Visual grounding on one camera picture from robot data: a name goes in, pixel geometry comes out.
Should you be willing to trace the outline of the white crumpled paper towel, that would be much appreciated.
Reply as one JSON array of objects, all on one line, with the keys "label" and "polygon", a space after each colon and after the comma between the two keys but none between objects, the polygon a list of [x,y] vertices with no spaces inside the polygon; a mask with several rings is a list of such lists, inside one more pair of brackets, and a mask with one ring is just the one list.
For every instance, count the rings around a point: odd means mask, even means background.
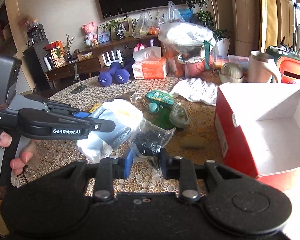
[{"label": "white crumpled paper towel", "polygon": [[203,102],[215,106],[217,101],[218,86],[199,78],[184,79],[179,81],[169,92],[176,98],[182,96],[189,102]]}]

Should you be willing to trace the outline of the photo frame with plant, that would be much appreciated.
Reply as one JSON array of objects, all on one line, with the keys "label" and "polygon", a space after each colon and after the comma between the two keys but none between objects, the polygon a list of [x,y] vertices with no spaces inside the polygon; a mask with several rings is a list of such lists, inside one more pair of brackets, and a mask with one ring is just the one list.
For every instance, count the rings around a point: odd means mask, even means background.
[{"label": "photo frame with plant", "polygon": [[118,16],[105,22],[105,29],[110,31],[112,40],[124,40],[133,34],[133,21],[129,15]]}]

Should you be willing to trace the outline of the green patterned pouch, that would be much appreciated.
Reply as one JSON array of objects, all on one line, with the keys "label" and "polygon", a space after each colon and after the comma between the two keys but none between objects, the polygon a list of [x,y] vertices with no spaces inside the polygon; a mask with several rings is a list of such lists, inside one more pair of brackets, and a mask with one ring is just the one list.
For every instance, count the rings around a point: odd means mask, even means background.
[{"label": "green patterned pouch", "polygon": [[157,105],[162,105],[166,108],[171,108],[174,105],[174,99],[170,94],[160,91],[152,90],[146,94],[146,99],[151,103],[156,103]]}]

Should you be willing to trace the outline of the bag of black beads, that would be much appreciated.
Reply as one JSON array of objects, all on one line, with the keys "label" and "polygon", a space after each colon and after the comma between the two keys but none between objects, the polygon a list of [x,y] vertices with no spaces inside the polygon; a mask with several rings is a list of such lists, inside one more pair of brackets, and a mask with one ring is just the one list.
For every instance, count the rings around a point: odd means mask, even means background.
[{"label": "bag of black beads", "polygon": [[175,133],[175,128],[165,130],[143,119],[130,137],[130,149],[140,160],[157,157]]}]

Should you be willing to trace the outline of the beige steel mug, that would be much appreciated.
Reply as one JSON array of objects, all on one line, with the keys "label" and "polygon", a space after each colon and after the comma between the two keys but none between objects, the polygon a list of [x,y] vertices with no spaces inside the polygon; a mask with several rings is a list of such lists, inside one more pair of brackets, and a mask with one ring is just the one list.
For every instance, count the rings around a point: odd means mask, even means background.
[{"label": "beige steel mug", "polygon": [[272,78],[276,83],[281,83],[281,73],[274,58],[260,51],[251,51],[248,60],[248,82],[269,83]]}]

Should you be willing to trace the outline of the potted green tree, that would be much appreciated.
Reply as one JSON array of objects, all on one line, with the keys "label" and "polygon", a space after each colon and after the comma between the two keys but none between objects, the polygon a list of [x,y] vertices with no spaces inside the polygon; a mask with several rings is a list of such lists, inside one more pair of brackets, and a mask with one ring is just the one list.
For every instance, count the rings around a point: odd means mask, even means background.
[{"label": "potted green tree", "polygon": [[217,0],[186,0],[186,4],[190,9],[198,7],[198,11],[194,13],[196,22],[213,31],[218,54],[226,56],[230,48],[230,36],[228,29],[219,27]]}]

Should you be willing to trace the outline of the purple dumbbell right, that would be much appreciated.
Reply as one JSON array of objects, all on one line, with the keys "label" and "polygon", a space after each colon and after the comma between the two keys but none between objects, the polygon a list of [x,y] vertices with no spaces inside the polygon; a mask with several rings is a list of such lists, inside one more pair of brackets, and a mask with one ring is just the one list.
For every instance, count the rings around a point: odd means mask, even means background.
[{"label": "purple dumbbell right", "polygon": [[116,83],[127,83],[130,80],[130,75],[133,73],[132,66],[135,63],[133,58],[125,60],[124,65],[115,63],[115,74],[113,76]]}]

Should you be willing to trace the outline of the white wifi router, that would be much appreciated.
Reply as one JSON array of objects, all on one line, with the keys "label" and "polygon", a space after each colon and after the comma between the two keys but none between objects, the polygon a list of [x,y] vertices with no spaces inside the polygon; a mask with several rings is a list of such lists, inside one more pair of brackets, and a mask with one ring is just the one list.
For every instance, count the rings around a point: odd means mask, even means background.
[{"label": "white wifi router", "polygon": [[102,60],[104,62],[104,65],[106,67],[110,67],[110,65],[114,62],[122,63],[123,58],[121,55],[120,50],[111,50],[111,51],[106,51],[105,53],[102,53]]}]

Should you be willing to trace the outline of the large plastic bag with bowls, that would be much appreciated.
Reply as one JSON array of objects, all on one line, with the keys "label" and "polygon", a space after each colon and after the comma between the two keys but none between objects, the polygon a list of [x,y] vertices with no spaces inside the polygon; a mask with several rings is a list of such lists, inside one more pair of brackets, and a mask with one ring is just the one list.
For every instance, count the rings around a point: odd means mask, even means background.
[{"label": "large plastic bag with bowls", "polygon": [[213,31],[189,22],[161,25],[159,36],[170,72],[186,79],[201,77],[215,59]]}]

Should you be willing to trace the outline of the purple dumbbell left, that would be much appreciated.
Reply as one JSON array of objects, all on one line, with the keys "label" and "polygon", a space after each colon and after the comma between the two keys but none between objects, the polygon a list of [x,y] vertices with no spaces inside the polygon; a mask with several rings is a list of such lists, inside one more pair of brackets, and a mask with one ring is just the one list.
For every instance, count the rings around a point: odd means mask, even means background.
[{"label": "purple dumbbell left", "polygon": [[113,83],[113,77],[115,75],[115,72],[121,68],[121,63],[113,62],[107,71],[100,72],[98,76],[98,83],[103,87],[110,86]]}]

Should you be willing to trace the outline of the clear bag on cabinet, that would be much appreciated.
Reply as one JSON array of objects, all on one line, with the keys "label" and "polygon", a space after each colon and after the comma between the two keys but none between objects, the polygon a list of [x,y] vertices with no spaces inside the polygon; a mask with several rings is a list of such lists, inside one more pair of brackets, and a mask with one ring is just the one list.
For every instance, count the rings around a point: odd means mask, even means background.
[{"label": "clear bag on cabinet", "polygon": [[146,13],[143,12],[140,15],[139,19],[137,20],[132,36],[136,39],[139,39],[148,35],[151,26],[152,26],[151,18]]}]

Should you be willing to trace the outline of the red cardboard box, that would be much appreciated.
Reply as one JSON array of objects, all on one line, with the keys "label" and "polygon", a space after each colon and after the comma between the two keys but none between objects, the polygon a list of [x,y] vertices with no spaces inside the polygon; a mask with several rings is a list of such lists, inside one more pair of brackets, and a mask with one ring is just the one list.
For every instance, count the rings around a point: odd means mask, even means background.
[{"label": "red cardboard box", "polygon": [[300,186],[300,85],[220,85],[215,128],[225,165],[281,191]]}]

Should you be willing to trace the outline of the blue white plastic packet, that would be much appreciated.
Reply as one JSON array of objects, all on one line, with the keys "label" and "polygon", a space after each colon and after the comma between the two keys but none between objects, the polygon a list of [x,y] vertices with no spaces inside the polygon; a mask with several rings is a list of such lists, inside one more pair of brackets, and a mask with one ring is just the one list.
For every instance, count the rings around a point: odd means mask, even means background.
[{"label": "blue white plastic packet", "polygon": [[143,120],[143,113],[131,102],[115,99],[103,103],[89,115],[100,124],[87,139],[76,142],[79,151],[92,163],[109,157],[113,150],[122,146],[136,131]]}]

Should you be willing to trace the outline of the pink bag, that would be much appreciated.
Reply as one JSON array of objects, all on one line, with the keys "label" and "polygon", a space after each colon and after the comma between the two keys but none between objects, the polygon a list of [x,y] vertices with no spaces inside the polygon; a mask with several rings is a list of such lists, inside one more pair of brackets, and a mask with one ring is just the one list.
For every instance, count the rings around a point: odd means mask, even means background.
[{"label": "pink bag", "polygon": [[138,44],[134,47],[133,51],[136,52],[136,51],[143,50],[143,49],[145,49],[145,48],[146,48],[146,46],[145,46],[144,44],[138,43]]}]

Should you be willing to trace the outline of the round cream ceramic jar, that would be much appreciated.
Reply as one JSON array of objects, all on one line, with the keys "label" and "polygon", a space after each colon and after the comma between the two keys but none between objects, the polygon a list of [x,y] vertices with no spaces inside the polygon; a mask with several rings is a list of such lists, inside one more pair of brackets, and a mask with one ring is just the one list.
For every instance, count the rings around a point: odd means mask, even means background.
[{"label": "round cream ceramic jar", "polygon": [[242,68],[233,62],[225,63],[219,72],[221,83],[242,83],[243,76]]}]

